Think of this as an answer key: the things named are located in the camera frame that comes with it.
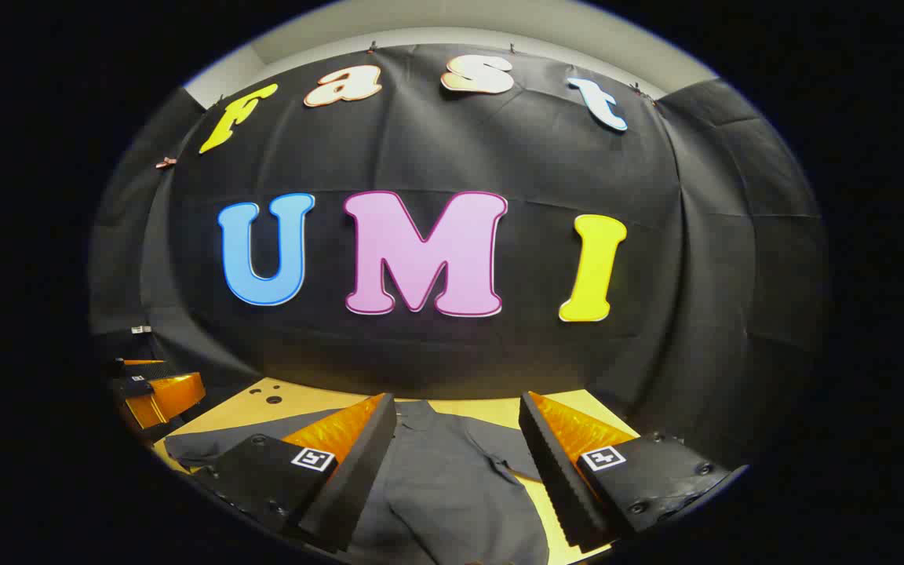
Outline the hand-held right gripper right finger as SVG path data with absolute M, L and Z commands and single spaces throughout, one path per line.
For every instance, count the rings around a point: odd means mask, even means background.
M 589 551 L 667 528 L 733 472 L 664 432 L 632 436 L 548 396 L 520 396 L 518 423 L 567 543 Z

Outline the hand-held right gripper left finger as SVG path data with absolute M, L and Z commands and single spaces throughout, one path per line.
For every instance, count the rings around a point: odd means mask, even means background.
M 397 423 L 390 393 L 297 432 L 251 433 L 191 478 L 273 535 L 348 549 Z

